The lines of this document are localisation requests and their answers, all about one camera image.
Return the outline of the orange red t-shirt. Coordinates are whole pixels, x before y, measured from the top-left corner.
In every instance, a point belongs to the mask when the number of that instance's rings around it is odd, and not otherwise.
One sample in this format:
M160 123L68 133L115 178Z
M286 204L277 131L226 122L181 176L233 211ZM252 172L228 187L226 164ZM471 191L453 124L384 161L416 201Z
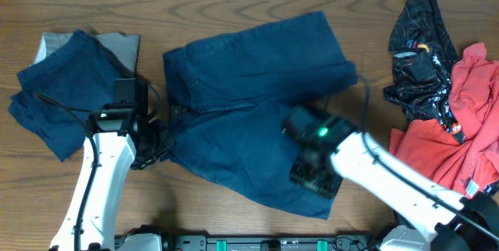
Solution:
M470 179L479 191L498 181L498 61L484 43L468 46L451 71L446 131L436 119L415 120L406 131L391 130L389 152L437 184L469 197Z

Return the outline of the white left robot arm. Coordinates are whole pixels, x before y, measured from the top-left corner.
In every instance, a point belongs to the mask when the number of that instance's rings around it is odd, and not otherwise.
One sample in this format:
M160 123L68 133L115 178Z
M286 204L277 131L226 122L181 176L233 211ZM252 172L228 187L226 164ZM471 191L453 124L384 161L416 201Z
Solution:
M160 159L173 144L167 125L136 109L101 109L85 122L84 157L73 198L50 248L163 250L167 239L150 225L117 236L115 226L126 177Z

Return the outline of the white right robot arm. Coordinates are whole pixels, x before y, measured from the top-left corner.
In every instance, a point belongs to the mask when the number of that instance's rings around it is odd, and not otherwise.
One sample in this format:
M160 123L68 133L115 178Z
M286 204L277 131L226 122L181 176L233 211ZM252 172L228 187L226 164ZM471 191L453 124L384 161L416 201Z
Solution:
M284 133L300 145L290 179L332 198L342 179L371 192L414 227L417 239L388 234L381 248L496 250L498 206L484 193L468 199L412 170L364 129L339 117L292 118Z

